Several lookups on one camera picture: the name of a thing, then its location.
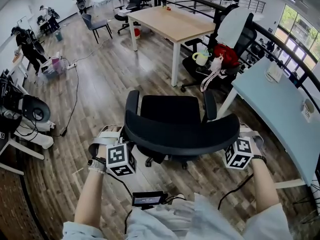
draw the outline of forearm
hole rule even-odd
[[[74,222],[99,228],[103,178],[103,174],[89,171],[76,206]]]
[[[253,167],[256,212],[261,213],[280,201],[274,181],[265,162],[261,159],[252,159],[251,162]]]

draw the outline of small screen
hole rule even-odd
[[[161,196],[135,198],[134,204],[135,205],[156,204],[156,203],[159,203],[160,198]]]

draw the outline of white cube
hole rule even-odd
[[[126,176],[136,173],[137,161],[127,144],[107,145],[106,167],[118,177]]]
[[[252,154],[250,138],[239,137],[235,143],[226,149],[223,161],[227,168],[243,170],[253,156],[254,154]]]

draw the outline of red bag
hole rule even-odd
[[[222,67],[224,69],[232,69],[241,64],[238,61],[239,58],[236,55],[236,52],[224,44],[217,44],[213,48],[213,55],[215,58],[218,58],[219,56],[223,57]]]

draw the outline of light blue shirt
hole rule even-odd
[[[180,206],[132,209],[126,240],[292,240],[282,205],[276,204],[248,219],[242,235],[202,195]],[[63,240],[104,240],[94,227],[66,222]]]

